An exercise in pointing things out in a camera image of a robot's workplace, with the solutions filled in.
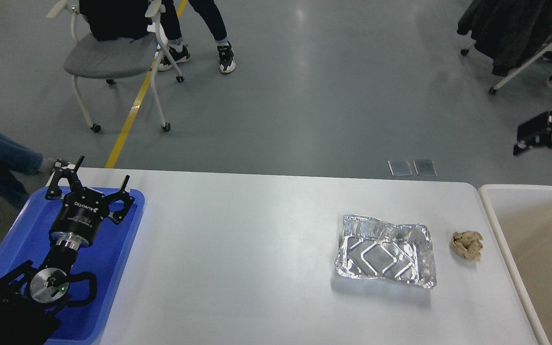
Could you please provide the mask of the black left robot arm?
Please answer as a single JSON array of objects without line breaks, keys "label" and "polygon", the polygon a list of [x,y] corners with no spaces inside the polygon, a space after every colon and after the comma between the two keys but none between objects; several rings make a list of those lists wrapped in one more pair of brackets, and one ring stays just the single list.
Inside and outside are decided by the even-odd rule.
[{"label": "black left robot arm", "polygon": [[55,168],[46,190],[45,199],[61,201],[61,208],[43,262],[34,267],[26,260],[0,278],[0,345],[43,345],[62,324],[59,312],[98,297],[95,269],[72,269],[80,249],[94,244],[102,222],[122,223],[135,198],[126,189],[129,175],[111,194],[83,186],[77,174],[83,159]]}]

